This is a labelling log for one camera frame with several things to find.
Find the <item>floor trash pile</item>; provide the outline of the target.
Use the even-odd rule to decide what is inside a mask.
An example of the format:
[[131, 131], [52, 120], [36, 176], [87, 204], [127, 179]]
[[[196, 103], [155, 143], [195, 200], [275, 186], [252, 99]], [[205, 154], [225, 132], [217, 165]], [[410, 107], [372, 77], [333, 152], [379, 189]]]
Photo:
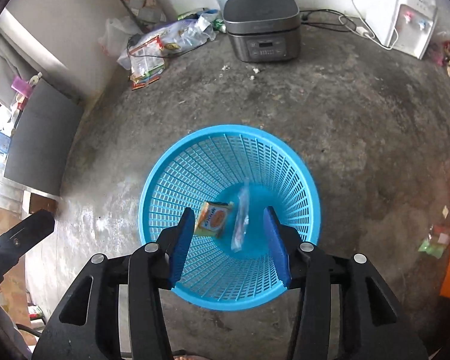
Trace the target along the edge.
[[118, 63], [128, 70], [131, 88], [142, 89], [158, 81], [172, 59], [203, 47], [225, 32], [220, 10], [191, 11], [171, 24], [131, 36]]

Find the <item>clear plastic wrapper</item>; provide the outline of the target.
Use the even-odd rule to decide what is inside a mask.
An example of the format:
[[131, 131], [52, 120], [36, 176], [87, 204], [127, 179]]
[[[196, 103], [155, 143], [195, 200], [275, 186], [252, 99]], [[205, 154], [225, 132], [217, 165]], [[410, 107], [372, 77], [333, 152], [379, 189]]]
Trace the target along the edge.
[[231, 249], [237, 253], [242, 250], [249, 225], [249, 182], [246, 181], [238, 195], [238, 207], [232, 234]]

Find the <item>black rice cooker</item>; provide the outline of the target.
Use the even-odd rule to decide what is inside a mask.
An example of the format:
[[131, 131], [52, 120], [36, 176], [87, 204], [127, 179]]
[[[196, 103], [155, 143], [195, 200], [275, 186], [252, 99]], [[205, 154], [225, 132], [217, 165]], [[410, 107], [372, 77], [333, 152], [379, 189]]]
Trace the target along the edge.
[[281, 62], [300, 54], [302, 22], [295, 0], [227, 0], [223, 19], [242, 62]]

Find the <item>white plastic bag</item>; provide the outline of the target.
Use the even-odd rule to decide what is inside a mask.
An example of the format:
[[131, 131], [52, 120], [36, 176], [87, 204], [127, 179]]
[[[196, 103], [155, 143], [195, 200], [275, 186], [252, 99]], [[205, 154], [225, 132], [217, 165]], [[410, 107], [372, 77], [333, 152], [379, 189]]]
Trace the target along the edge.
[[117, 59], [126, 49], [129, 38], [141, 33], [130, 16], [107, 19], [105, 33], [98, 38], [98, 44], [105, 55]]

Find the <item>white water dispenser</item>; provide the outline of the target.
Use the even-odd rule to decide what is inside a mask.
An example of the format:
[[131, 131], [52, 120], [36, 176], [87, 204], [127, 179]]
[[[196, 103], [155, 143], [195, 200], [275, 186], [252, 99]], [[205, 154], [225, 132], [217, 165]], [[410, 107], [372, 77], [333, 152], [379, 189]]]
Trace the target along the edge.
[[436, 0], [396, 0], [388, 47], [422, 59], [436, 22]]

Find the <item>purple cup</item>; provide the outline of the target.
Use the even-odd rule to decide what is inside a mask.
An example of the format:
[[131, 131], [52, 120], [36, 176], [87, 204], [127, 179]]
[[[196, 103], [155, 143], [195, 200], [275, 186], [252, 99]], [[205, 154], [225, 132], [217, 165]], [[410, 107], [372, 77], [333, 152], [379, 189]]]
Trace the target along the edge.
[[21, 79], [19, 76], [16, 76], [13, 79], [11, 88], [15, 92], [17, 92], [18, 94], [21, 94], [25, 98], [28, 98], [29, 96], [31, 96], [32, 91], [33, 91], [33, 87], [27, 81]]

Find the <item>blue plastic mesh wastebasket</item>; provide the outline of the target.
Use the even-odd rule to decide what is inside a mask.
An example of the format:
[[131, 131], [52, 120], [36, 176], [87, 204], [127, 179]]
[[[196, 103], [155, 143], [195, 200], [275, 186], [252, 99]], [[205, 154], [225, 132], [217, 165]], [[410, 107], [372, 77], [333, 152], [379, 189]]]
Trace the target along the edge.
[[[240, 252], [231, 249], [238, 195], [249, 182], [249, 225]], [[305, 242], [320, 238], [321, 207], [314, 179], [298, 154], [276, 136], [237, 124], [206, 127], [172, 145], [153, 166], [140, 198], [143, 243], [175, 226], [189, 207], [233, 203], [218, 238], [194, 236], [175, 294], [214, 311], [244, 311], [284, 292], [263, 229], [272, 206]]]

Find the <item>yellow Enaak snack packet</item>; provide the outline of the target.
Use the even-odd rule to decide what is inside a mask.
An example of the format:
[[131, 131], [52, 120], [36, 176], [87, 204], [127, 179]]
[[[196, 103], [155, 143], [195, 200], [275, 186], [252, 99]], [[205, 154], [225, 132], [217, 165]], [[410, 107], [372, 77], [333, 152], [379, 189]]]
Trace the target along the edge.
[[204, 202], [196, 219], [194, 235], [218, 238], [232, 209], [232, 202]]

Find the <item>grey cabinet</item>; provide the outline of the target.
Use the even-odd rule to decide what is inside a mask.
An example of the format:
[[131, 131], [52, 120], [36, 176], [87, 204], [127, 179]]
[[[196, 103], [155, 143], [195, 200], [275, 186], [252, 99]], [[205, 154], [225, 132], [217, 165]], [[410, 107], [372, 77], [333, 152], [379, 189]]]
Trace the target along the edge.
[[34, 87], [18, 120], [4, 177], [58, 196], [83, 108], [45, 80]]

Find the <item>blue detergent bottle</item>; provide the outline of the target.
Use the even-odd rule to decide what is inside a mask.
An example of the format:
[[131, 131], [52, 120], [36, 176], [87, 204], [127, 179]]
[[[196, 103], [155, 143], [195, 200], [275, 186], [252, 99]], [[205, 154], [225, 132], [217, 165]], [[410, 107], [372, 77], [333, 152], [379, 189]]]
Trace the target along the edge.
[[0, 132], [0, 153], [7, 155], [11, 144], [11, 137]]

